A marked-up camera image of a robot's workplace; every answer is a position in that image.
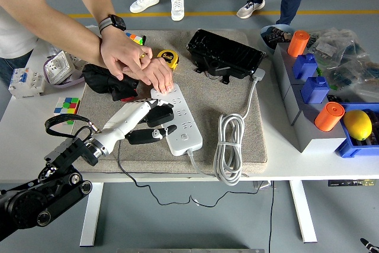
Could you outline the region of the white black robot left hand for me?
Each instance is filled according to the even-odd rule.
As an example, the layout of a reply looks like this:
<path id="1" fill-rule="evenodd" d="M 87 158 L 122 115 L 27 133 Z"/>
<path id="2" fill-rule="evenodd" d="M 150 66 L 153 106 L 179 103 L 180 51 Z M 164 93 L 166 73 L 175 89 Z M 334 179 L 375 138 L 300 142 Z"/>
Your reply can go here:
<path id="1" fill-rule="evenodd" d="M 160 141 L 177 129 L 174 124 L 154 129 L 162 124 L 165 110 L 169 112 L 167 121 L 173 120 L 173 107 L 164 100 L 151 98 L 125 103 L 89 141 L 104 155 L 110 154 L 119 140 L 127 139 L 132 145 Z"/>

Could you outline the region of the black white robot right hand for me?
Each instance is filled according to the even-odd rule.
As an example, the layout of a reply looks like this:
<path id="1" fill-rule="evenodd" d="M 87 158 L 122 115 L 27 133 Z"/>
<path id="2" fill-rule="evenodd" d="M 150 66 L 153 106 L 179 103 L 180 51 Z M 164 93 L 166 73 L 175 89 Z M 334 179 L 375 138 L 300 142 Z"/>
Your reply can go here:
<path id="1" fill-rule="evenodd" d="M 373 245 L 372 243 L 370 243 L 368 240 L 366 240 L 364 238 L 361 238 L 360 241 L 366 247 L 368 252 L 379 253 L 379 247 L 378 246 Z"/>

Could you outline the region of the person's right hand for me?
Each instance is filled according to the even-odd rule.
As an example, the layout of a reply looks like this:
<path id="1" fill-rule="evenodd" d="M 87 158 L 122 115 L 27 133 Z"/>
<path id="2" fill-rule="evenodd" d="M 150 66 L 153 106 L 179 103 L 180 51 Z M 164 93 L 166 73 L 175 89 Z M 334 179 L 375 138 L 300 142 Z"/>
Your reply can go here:
<path id="1" fill-rule="evenodd" d="M 148 55 L 140 58 L 141 72 L 135 73 L 128 66 L 121 68 L 123 74 L 151 85 L 155 90 L 166 94 L 172 90 L 174 80 L 172 71 L 166 64 L 165 60 L 156 57 L 149 58 Z"/>

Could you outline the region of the person's left hand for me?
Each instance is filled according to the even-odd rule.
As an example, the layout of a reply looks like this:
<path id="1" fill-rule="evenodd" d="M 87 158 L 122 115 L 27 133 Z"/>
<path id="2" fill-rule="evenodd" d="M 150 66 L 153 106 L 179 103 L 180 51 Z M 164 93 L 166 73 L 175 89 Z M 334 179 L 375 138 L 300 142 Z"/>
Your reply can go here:
<path id="1" fill-rule="evenodd" d="M 111 25 L 102 30 L 101 36 L 101 55 L 112 75 L 121 81 L 124 73 L 131 71 L 137 79 L 148 85 L 152 83 L 144 70 L 152 59 L 151 48 L 137 44 Z"/>

